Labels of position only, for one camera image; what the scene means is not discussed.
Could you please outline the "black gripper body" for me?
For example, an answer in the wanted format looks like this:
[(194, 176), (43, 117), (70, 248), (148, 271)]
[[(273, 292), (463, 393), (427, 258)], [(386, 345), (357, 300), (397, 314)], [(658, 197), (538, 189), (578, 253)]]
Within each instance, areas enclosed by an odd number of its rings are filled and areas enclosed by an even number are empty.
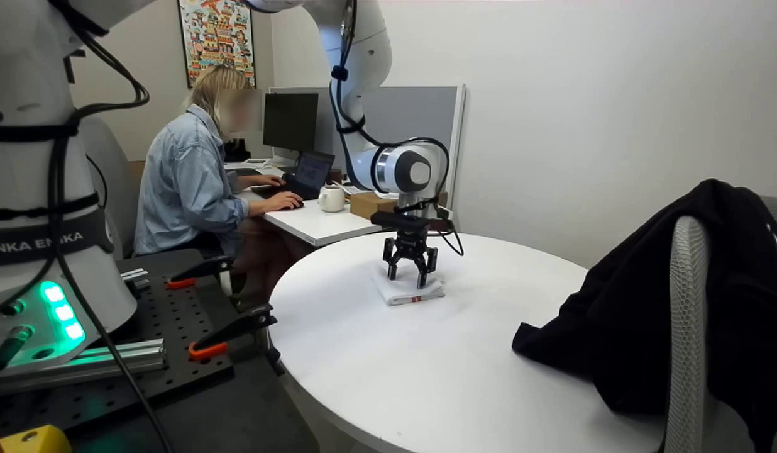
[(390, 231), (397, 251), (424, 251), (430, 234), (455, 231), (455, 222), (443, 205), (434, 205), (434, 212), (426, 212), (426, 205), (380, 209), (371, 217), (371, 222), (382, 231)]

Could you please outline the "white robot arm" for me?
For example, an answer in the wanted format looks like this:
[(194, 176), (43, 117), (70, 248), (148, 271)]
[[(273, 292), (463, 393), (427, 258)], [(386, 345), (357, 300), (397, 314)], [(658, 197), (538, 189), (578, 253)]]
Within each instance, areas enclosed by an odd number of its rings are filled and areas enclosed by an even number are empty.
[[(65, 57), (151, 0), (0, 0), (0, 371), (65, 361), (136, 311), (80, 124), (101, 102), (70, 101)], [(239, 0), (256, 13), (303, 8), (333, 62), (333, 107), (357, 185), (395, 193), (405, 223), (427, 222), (448, 176), (434, 139), (380, 144), (366, 97), (392, 52), (377, 0)]]

